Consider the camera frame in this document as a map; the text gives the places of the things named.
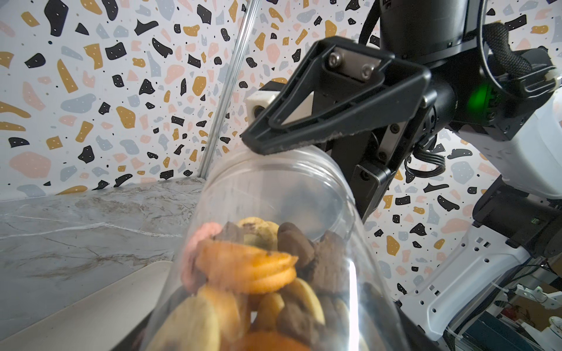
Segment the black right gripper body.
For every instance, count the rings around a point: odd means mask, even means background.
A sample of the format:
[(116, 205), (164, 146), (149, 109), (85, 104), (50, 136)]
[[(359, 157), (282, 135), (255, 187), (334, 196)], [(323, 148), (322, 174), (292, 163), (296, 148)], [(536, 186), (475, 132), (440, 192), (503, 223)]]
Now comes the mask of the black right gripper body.
[(450, 83), (434, 78), (421, 99), (409, 121), (332, 142), (329, 153), (351, 188), (363, 222), (376, 210), (410, 156), (434, 167), (430, 171), (414, 170), (413, 174), (420, 178), (439, 176), (446, 170), (444, 157), (430, 150), (437, 134), (452, 121), (457, 96)]

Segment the clear plastic cookie jar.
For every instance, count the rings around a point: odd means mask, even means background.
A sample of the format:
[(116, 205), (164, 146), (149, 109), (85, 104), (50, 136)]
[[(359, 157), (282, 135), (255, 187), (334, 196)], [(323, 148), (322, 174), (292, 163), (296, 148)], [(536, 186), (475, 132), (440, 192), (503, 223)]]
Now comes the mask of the clear plastic cookie jar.
[(142, 350), (407, 350), (335, 162), (245, 147), (209, 174)]

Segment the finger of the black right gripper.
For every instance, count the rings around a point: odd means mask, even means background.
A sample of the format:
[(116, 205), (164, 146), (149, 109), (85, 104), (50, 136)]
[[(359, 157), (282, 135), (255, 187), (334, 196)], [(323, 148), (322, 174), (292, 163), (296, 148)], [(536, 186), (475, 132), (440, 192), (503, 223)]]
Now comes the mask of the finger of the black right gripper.
[(241, 140), (269, 155), (409, 121), (430, 80), (427, 67), (392, 53), (322, 39)]

